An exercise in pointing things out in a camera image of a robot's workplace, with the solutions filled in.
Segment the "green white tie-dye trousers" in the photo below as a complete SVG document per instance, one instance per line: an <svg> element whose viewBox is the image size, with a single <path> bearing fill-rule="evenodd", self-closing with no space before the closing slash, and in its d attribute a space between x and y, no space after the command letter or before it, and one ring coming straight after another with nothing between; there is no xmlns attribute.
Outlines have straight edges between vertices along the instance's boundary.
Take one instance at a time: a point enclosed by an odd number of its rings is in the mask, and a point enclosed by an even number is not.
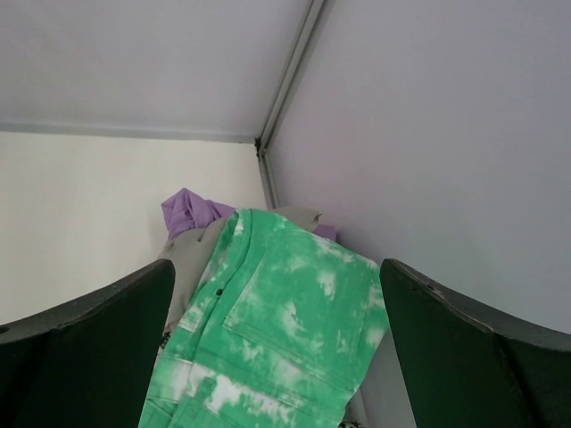
<svg viewBox="0 0 571 428"><path fill-rule="evenodd" d="M336 427L389 327L380 267L264 210L224 226L143 427Z"/></svg>

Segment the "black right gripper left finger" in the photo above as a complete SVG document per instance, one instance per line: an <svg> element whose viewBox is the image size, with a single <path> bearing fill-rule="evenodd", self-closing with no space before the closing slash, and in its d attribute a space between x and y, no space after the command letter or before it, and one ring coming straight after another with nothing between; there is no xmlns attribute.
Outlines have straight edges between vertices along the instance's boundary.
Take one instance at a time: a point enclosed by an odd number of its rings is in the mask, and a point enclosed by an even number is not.
<svg viewBox="0 0 571 428"><path fill-rule="evenodd" d="M135 427L161 343L174 266L158 259L1 327L3 427Z"/></svg>

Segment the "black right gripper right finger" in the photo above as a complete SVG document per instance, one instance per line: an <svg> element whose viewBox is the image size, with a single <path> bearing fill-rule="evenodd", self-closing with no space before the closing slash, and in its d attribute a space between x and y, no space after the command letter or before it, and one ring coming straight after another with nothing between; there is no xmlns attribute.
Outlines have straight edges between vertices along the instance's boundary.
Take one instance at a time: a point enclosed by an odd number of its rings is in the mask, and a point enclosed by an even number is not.
<svg viewBox="0 0 571 428"><path fill-rule="evenodd" d="M455 292L397 259L380 282L419 427L568 427L570 336Z"/></svg>

